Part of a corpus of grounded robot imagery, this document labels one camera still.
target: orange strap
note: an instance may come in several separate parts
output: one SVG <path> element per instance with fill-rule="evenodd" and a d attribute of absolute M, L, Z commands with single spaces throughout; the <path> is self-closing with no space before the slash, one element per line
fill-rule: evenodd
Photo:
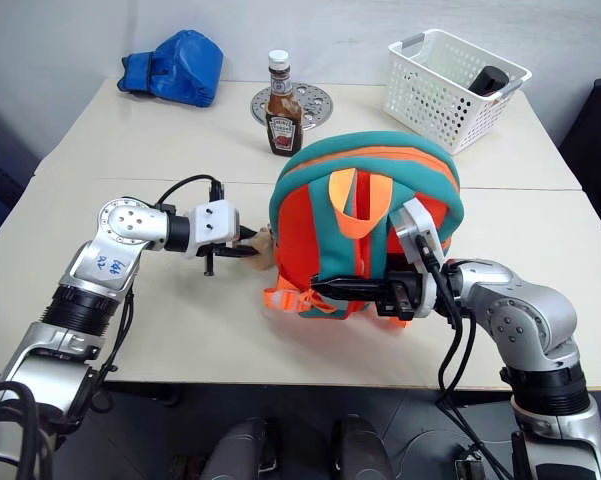
<path fill-rule="evenodd" d="M 322 300 L 318 292 L 312 289 L 301 292 L 282 275 L 278 276 L 275 288 L 267 288 L 264 291 L 264 304 L 266 307 L 287 312 L 308 312 L 312 308 L 324 313 L 336 311 L 335 307 Z"/>
<path fill-rule="evenodd" d="M 355 168 L 333 172 L 329 177 L 329 198 L 342 234 L 348 238 L 359 239 L 367 236 L 389 211 L 393 180 L 377 173 L 369 175 L 369 219 L 363 220 L 344 213 L 355 174 Z"/>

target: metal trivet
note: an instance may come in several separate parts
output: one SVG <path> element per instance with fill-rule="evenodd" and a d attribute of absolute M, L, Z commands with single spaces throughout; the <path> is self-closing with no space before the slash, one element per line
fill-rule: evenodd
<path fill-rule="evenodd" d="M 260 90 L 251 100 L 251 114 L 262 125 L 270 90 L 268 87 Z M 293 82 L 293 93 L 302 105 L 303 130 L 309 130 L 327 121 L 333 110 L 333 100 L 327 92 L 313 85 Z"/>

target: white wall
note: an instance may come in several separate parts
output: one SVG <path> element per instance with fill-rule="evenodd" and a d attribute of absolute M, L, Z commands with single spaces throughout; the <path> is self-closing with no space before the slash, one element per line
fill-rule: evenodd
<path fill-rule="evenodd" d="M 43 157 L 120 57 L 182 28 L 222 48 L 224 79 L 265 80 L 267 51 L 282 47 L 297 78 L 382 84 L 386 46 L 430 27 L 529 68 L 525 90 L 556 142 L 601 77 L 601 0 L 0 0 L 0 120 Z"/>

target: bottle cap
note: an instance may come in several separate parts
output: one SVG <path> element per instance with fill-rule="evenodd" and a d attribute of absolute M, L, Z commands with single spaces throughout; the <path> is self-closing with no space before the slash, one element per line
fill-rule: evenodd
<path fill-rule="evenodd" d="M 271 50 L 269 52 L 269 68 L 271 70 L 286 70 L 289 68 L 289 52 Z"/>

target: backpack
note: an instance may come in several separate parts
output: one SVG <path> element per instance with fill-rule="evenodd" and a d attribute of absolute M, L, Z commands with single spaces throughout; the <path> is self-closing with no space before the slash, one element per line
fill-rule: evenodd
<path fill-rule="evenodd" d="M 388 215 L 414 197 L 433 217 L 446 253 L 464 215 L 459 190 L 451 156 L 418 135 L 360 132 L 302 149 L 283 168 L 269 204 L 279 274 L 265 305 L 336 319 L 366 308 L 323 298 L 311 279 L 384 278 L 388 256 L 403 255 Z"/>

